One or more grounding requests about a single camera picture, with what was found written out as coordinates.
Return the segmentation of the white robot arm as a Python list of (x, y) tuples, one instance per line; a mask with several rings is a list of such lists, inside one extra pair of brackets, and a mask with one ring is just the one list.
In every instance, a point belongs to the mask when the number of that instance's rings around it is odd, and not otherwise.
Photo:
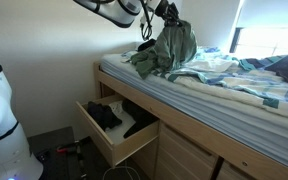
[(73, 0), (121, 28), (129, 28), (141, 10), (152, 12), (166, 26), (179, 24), (179, 12), (168, 0)]

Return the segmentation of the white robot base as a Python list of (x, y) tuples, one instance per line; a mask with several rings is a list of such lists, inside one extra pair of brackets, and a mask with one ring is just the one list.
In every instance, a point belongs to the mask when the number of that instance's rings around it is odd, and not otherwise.
[(39, 180), (37, 160), (24, 130), (11, 109), (12, 89), (0, 65), (0, 180)]

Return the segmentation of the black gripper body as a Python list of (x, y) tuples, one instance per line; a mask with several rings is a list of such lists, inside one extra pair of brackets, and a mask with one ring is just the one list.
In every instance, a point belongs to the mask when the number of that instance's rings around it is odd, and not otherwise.
[(161, 0), (154, 10), (154, 14), (164, 20), (164, 26), (177, 26), (179, 24), (179, 11), (175, 3)]

